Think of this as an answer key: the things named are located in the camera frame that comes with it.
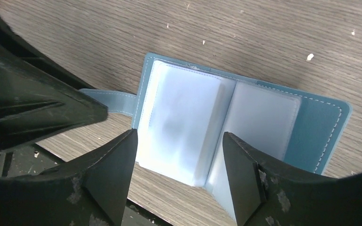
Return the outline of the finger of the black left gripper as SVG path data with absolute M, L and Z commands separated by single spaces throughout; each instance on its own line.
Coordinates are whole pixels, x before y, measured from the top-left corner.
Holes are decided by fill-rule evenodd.
M 0 45 L 0 152 L 107 119 L 107 108 Z

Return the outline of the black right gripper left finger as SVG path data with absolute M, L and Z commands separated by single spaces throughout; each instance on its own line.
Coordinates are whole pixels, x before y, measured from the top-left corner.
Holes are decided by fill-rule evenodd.
M 138 144 L 130 129 L 39 175 L 0 178 L 0 226 L 119 226 Z

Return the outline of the blue card holder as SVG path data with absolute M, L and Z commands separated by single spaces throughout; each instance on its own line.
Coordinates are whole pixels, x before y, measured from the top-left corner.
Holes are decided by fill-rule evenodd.
M 81 89 L 132 117 L 136 162 L 205 188 L 240 225 L 231 196 L 223 135 L 230 132 L 294 167 L 322 174 L 352 107 L 342 100 L 148 53 L 137 94 Z

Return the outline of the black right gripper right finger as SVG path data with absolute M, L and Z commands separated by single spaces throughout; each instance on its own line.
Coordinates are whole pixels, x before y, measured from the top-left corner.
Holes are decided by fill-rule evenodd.
M 362 226 L 362 173 L 310 173 L 229 132 L 222 147 L 239 226 Z

